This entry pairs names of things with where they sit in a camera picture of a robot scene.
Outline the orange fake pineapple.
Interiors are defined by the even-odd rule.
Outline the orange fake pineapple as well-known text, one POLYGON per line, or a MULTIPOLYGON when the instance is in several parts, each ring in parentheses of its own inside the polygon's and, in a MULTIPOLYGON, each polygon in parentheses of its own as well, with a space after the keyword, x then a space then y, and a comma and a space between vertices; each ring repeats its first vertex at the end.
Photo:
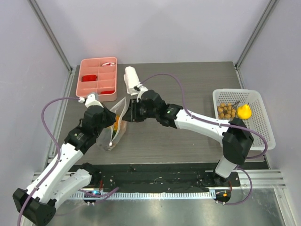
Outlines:
POLYGON ((112 126, 112 138, 115 138, 116 135, 119 134, 120 127, 121 127, 121 119, 120 119, 120 115, 117 114, 115 117, 115 122, 112 126))

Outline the polka dot zip top bag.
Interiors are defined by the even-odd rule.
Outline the polka dot zip top bag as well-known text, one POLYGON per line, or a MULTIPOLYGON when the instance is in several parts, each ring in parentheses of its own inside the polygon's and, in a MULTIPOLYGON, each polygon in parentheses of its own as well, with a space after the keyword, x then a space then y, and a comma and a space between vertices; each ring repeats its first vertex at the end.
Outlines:
POLYGON ((112 126, 105 128, 96 140, 96 144, 101 150, 111 151, 123 137, 127 129, 127 122, 122 120, 122 117, 128 107, 129 102, 124 97, 110 109, 111 112, 116 114, 116 121, 112 126))

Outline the fake longan bunch with stem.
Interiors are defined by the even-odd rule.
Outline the fake longan bunch with stem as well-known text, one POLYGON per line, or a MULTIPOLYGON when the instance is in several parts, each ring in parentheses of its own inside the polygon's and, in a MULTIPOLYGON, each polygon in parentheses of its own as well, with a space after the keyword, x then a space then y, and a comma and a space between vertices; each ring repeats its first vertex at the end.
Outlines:
POLYGON ((235 103, 220 103, 216 110, 218 113, 218 118, 222 120, 232 120, 238 117, 238 105, 240 101, 235 103))

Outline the yellow fake pear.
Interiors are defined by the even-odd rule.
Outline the yellow fake pear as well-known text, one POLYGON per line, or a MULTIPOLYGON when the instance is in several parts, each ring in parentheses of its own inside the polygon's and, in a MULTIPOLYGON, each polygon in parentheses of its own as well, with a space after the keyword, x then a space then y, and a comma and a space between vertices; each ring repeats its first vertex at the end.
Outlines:
POLYGON ((252 110, 251 110, 250 105, 249 104, 245 104, 243 106, 240 106, 237 109, 237 116, 240 119, 243 119, 243 120, 247 120, 247 119, 251 118, 251 116, 252 116, 252 110))

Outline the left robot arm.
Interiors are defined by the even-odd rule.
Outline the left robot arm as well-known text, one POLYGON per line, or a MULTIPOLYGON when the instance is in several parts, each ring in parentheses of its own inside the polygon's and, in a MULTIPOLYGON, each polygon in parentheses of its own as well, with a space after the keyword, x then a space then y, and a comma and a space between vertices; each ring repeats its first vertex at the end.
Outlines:
POLYGON ((96 143, 101 132, 112 126, 116 114, 105 106, 87 108, 78 126, 72 129, 60 147, 55 159, 26 189, 13 193, 17 211, 37 226, 47 225, 59 206, 79 189, 97 187, 101 173, 90 163, 84 163, 67 180, 62 181, 69 169, 96 143))

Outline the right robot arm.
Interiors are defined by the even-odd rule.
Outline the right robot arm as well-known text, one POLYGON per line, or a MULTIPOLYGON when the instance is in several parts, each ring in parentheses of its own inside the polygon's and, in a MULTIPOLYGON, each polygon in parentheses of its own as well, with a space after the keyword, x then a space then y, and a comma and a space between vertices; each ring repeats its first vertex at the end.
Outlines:
POLYGON ((231 172, 245 162, 254 141, 241 119, 226 121, 195 114, 183 106, 167 104, 153 90, 131 99, 122 120, 142 122, 148 118, 156 119, 162 126, 193 131, 220 142, 223 155, 212 174, 213 182, 218 186, 225 185, 231 172))

